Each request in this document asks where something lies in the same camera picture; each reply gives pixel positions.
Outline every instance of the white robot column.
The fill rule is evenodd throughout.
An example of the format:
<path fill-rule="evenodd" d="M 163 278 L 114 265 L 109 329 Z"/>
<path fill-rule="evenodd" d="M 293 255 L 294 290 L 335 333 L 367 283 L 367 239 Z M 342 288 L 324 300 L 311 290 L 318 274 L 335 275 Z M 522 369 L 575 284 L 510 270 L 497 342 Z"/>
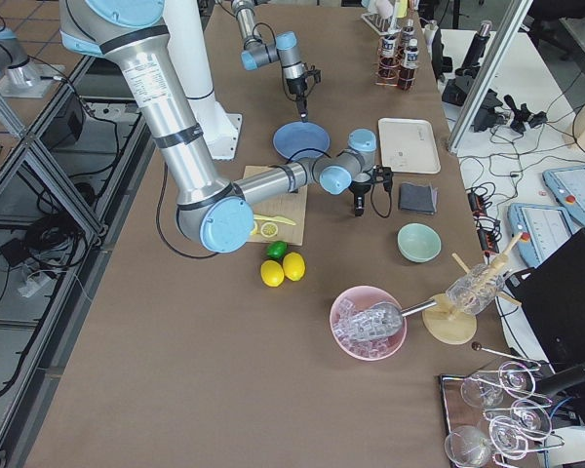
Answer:
<path fill-rule="evenodd" d="M 243 117 L 216 101 L 197 0 L 166 0 L 163 18 L 172 63 L 213 159 L 234 159 Z"/>

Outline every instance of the blue plate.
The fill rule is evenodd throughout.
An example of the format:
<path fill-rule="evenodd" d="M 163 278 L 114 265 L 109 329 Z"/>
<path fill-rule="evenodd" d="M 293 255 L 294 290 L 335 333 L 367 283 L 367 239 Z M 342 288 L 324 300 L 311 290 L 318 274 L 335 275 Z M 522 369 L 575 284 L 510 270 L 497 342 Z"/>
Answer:
<path fill-rule="evenodd" d="M 330 147 L 330 136 L 323 127 L 311 122 L 291 122 L 275 132 L 273 146 L 287 160 L 318 158 Z M 301 151 L 318 149 L 319 151 Z"/>

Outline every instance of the pink bowl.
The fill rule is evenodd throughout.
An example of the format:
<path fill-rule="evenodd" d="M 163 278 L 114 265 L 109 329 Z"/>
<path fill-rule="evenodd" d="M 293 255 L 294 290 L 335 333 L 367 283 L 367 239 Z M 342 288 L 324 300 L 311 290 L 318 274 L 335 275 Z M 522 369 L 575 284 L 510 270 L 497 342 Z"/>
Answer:
<path fill-rule="evenodd" d="M 388 292 L 373 286 L 356 286 L 339 295 L 331 306 L 330 328 L 335 342 L 338 343 L 338 346 L 340 346 L 345 353 L 354 358 L 361 359 L 362 361 L 378 361 L 392 356 L 399 350 L 399 348 L 401 348 L 401 346 L 403 346 L 406 334 L 408 334 L 408 321 L 405 318 L 403 319 L 403 327 L 396 334 L 393 334 L 388 338 L 383 338 L 384 340 L 387 340 L 387 342 L 382 340 L 371 341 L 370 343 L 373 346 L 377 345 L 377 349 L 368 355 L 361 354 L 361 352 L 356 351 L 353 346 L 348 345 L 346 340 L 343 341 L 339 338 L 334 332 L 333 326 L 338 320 L 340 320 L 340 313 L 338 310 L 345 299 L 351 301 L 355 306 L 355 310 L 358 311 L 363 311 L 375 305 L 377 302 L 392 302 L 401 309 L 401 305 L 399 305 L 397 299 Z"/>

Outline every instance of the green lime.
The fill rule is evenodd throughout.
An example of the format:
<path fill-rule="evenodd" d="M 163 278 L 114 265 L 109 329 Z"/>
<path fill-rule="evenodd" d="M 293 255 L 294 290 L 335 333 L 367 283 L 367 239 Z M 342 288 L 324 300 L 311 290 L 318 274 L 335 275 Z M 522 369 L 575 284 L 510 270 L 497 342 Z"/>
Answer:
<path fill-rule="evenodd" d="M 266 248 L 266 254 L 269 258 L 279 260 L 284 256 L 288 247 L 289 245 L 284 241 L 275 241 Z"/>

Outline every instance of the white desk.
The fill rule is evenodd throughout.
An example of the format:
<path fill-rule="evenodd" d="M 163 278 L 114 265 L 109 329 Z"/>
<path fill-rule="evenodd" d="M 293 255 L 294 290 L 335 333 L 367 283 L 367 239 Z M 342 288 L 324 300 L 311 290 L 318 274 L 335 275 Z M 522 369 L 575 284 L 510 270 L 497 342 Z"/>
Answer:
<path fill-rule="evenodd" d="M 442 31 L 443 43 L 445 44 L 444 55 L 452 57 L 455 67 L 462 63 L 473 34 L 474 31 Z M 509 94 L 519 107 L 525 102 L 531 112 L 546 111 L 549 122 L 559 121 L 552 125 L 563 132 L 567 132 L 571 126 L 574 117 L 572 108 L 565 97 L 558 98 L 562 94 L 562 90 L 526 34 L 518 34 L 514 39 L 491 88 L 498 92 L 500 100 Z M 446 103 L 443 106 L 451 125 L 457 118 L 460 108 Z M 457 156 L 461 160 L 461 173 L 465 187 L 468 188 L 486 181 L 491 181 L 496 185 L 497 195 L 491 199 L 493 205 L 487 212 L 501 220 L 503 234 L 499 243 L 501 250 L 507 245 L 511 236 L 507 221 L 509 205 L 511 203 L 530 203 L 557 206 L 558 203 L 554 196 L 544 184 L 542 172 L 546 169 L 585 164 L 585 153 L 578 148 L 568 147 L 564 142 L 563 135 L 548 126 L 538 129 L 527 127 L 524 137 L 516 139 L 519 136 L 508 125 L 497 129 L 496 137 L 492 136 L 490 130 L 479 133 L 471 130 L 461 141 L 457 152 Z M 515 153 L 512 145 L 504 141 L 503 138 L 514 140 L 516 149 L 520 153 L 528 153 L 534 149 L 536 152 L 521 154 L 520 162 L 515 157 L 508 159 L 493 156 L 489 159 L 489 155 L 495 153 Z M 512 171 L 518 172 L 523 168 L 528 169 L 522 173 L 522 177 L 509 176 Z M 507 200 L 507 196 L 511 197 L 516 193 L 516 183 L 518 183 L 516 197 Z M 509 268 L 513 271 L 519 271 L 526 267 L 517 249 L 514 249 L 510 255 Z M 499 305 L 504 313 L 514 308 L 503 300 L 500 300 Z M 522 310 L 506 317 L 506 320 L 514 335 L 512 336 L 504 323 L 505 338 L 510 346 L 516 349 L 522 347 L 531 358 L 546 359 Z M 565 438 L 566 445 L 562 449 L 551 451 L 551 466 L 585 460 L 585 430 L 567 428 L 557 432 Z"/>

